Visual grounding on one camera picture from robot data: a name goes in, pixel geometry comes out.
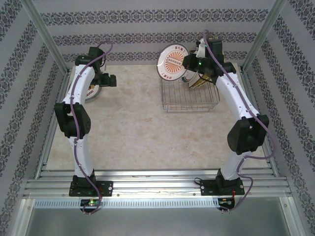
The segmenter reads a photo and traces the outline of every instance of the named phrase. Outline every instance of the floral border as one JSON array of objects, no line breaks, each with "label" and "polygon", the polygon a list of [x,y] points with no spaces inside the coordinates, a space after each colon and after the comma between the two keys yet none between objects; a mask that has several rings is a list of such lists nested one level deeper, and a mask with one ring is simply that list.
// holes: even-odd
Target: floral border
[{"label": "floral border", "polygon": [[25,60],[27,53],[35,36],[37,35],[37,29],[35,25],[30,21],[26,26],[16,48],[14,49],[9,62],[3,70],[0,77],[0,109],[2,109],[2,104],[5,102],[5,98],[11,90],[11,86],[16,79],[18,72],[21,69],[22,63]]},{"label": "floral border", "polygon": [[[74,62],[79,55],[84,54],[63,54],[65,62]],[[122,52],[122,53],[109,53],[106,56],[107,61],[146,61],[157,60],[160,52]],[[224,51],[225,59],[231,60],[244,60],[247,51]]]},{"label": "floral border", "polygon": [[14,177],[12,183],[10,184],[9,192],[7,193],[7,198],[4,201],[4,207],[2,208],[1,221],[0,221],[0,235],[6,234],[6,229],[8,228],[9,222],[11,220],[12,213],[14,211],[14,206],[18,201],[18,193],[21,190],[22,180],[27,170],[29,159],[32,155],[32,148],[36,141],[37,133],[39,131],[41,122],[44,119],[44,113],[47,108],[49,101],[49,95],[53,89],[54,83],[56,81],[56,76],[59,71],[59,67],[56,62],[53,63],[48,76],[46,85],[43,89],[43,93],[40,97],[39,103],[37,105],[36,113],[34,115],[33,122],[31,124],[27,139],[23,146],[23,151],[19,158],[18,165],[14,172]]},{"label": "floral border", "polygon": [[315,74],[309,66],[303,52],[300,50],[293,34],[285,24],[282,16],[279,16],[273,26],[279,40],[281,41],[286,54],[289,56],[292,66],[304,86],[307,95],[315,108]]},{"label": "floral border", "polygon": [[[257,34],[246,32],[212,32],[209,37],[222,39],[228,43],[252,43]],[[168,33],[116,33],[83,34],[54,36],[57,46],[94,45],[101,41],[115,44],[130,43],[192,43],[202,37],[202,32],[168,32]]]},{"label": "floral border", "polygon": [[0,42],[2,42],[5,34],[11,28],[16,16],[22,9],[22,4],[19,0],[7,0],[0,10]]},{"label": "floral border", "polygon": [[169,9],[41,13],[48,26],[149,22],[263,22],[267,9]]},{"label": "floral border", "polygon": [[20,130],[25,113],[30,105],[32,95],[37,85],[37,81],[39,80],[40,74],[43,70],[48,55],[49,50],[44,44],[39,50],[37,58],[34,62],[34,66],[29,74],[29,77],[24,85],[22,94],[19,98],[18,104],[16,105],[16,108],[14,110],[12,120],[9,122],[9,125],[6,129],[7,132],[3,136],[0,146],[0,177],[2,177],[2,172],[5,169],[5,164],[11,154],[13,144],[16,141],[17,134]]},{"label": "floral border", "polygon": [[312,201],[311,195],[308,193],[308,189],[305,186],[306,182],[303,178],[301,169],[297,164],[295,154],[292,151],[290,140],[288,139],[276,103],[272,97],[272,93],[267,85],[265,75],[263,74],[262,68],[257,58],[255,58],[254,61],[252,62],[252,68],[256,75],[259,87],[261,89],[267,109],[269,111],[269,117],[272,120],[273,126],[276,127],[275,132],[280,143],[280,148],[282,150],[283,157],[286,160],[288,170],[291,173],[293,184],[296,187],[296,193],[298,194],[298,198],[302,204],[302,208],[304,209],[304,214],[308,219],[308,223],[310,224],[311,232],[315,234],[314,204],[311,202]]},{"label": "floral border", "polygon": [[290,5],[300,17],[300,20],[315,40],[315,7],[309,0],[289,0]]},{"label": "floral border", "polygon": [[304,116],[301,114],[299,104],[296,102],[294,94],[291,91],[290,84],[286,80],[286,77],[270,45],[270,42],[265,40],[261,46],[261,49],[266,57],[266,60],[268,61],[272,74],[275,77],[275,82],[277,83],[284,103],[286,104],[286,108],[289,115],[291,116],[295,130],[298,132],[298,137],[301,141],[301,144],[303,144],[303,149],[306,152],[309,163],[315,172],[315,141],[313,140],[313,136],[310,134],[311,131],[307,126],[307,123],[304,121]]}]

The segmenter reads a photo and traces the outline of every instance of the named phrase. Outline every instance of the wire basket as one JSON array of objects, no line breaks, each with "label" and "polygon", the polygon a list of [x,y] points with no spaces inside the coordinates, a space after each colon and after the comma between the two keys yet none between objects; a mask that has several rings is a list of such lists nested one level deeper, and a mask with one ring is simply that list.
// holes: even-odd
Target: wire basket
[{"label": "wire basket", "polygon": [[189,88],[182,79],[166,81],[159,76],[161,99],[167,112],[208,111],[220,101],[217,86],[206,83]]}]

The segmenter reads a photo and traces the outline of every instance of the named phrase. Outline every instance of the patterned wallpaper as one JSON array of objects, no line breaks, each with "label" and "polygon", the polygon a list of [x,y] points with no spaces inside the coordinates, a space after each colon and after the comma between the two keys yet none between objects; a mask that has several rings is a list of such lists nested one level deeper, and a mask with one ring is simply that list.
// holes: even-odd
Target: patterned wallpaper
[{"label": "patterned wallpaper", "polygon": [[63,75],[17,0],[1,1],[0,236],[33,178]]},{"label": "patterned wallpaper", "polygon": [[314,12],[311,1],[288,1],[248,71],[259,109],[278,139],[277,167],[289,179],[307,235],[315,235]]},{"label": "patterned wallpaper", "polygon": [[274,0],[205,2],[37,0],[35,4],[69,66],[89,47],[112,40],[108,64],[155,64],[161,50],[171,43],[195,49],[201,32],[208,28],[223,40],[227,59],[244,60]]}]

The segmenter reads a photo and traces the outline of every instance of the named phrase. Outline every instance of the decorative plate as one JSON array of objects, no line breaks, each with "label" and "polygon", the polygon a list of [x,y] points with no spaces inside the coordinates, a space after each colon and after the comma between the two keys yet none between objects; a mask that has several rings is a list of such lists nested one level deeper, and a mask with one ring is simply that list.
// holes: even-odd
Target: decorative plate
[{"label": "decorative plate", "polygon": [[157,72],[162,79],[174,81],[181,78],[186,69],[182,63],[185,56],[189,55],[188,49],[178,43],[164,48],[157,60]]}]

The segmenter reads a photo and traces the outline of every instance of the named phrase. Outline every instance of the aluminum frame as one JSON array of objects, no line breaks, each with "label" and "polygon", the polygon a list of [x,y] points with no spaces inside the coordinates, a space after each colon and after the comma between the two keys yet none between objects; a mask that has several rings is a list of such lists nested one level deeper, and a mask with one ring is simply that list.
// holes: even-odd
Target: aluminum frame
[{"label": "aluminum frame", "polygon": [[[285,0],[276,0],[274,3],[262,29],[260,30],[252,48],[250,49],[243,69],[246,71],[263,43],[267,33],[269,32],[277,15],[285,4]],[[30,0],[23,0],[23,6],[28,11],[31,19],[38,28],[48,48],[52,52],[58,65],[66,73],[67,66],[62,58],[61,53],[56,47],[53,39],[41,19],[37,9]],[[248,84],[246,74],[241,74],[246,94],[252,104],[254,99],[252,91]],[[69,75],[64,78],[58,101],[62,100],[68,88]],[[53,115],[52,122],[48,131],[48,138],[44,145],[44,152],[40,157],[38,169],[35,179],[29,179],[23,194],[18,215],[13,227],[11,235],[25,235],[27,226],[31,218],[32,209],[39,201],[44,202],[45,199],[53,203],[62,203],[67,201],[77,201],[78,198],[68,196],[68,189],[74,171],[47,171],[45,165],[47,163],[53,137],[57,128],[57,119]],[[264,142],[263,150],[265,155],[270,153],[268,142]],[[248,197],[279,197],[283,213],[289,226],[291,235],[304,236],[305,231],[299,218],[294,199],[288,181],[285,177],[280,177],[275,161],[273,158],[267,161],[267,168],[251,168],[243,169],[243,173],[253,177],[254,186]],[[218,196],[204,197],[200,195],[199,186],[193,183],[195,177],[203,179],[214,179],[217,169],[213,170],[143,170],[143,171],[96,171],[95,174],[99,180],[114,181],[113,196],[104,198],[106,202],[116,202],[124,204],[131,200],[140,202],[150,202],[155,200],[162,201],[207,201],[215,199]],[[245,191],[249,186],[247,179],[243,180]]]}]

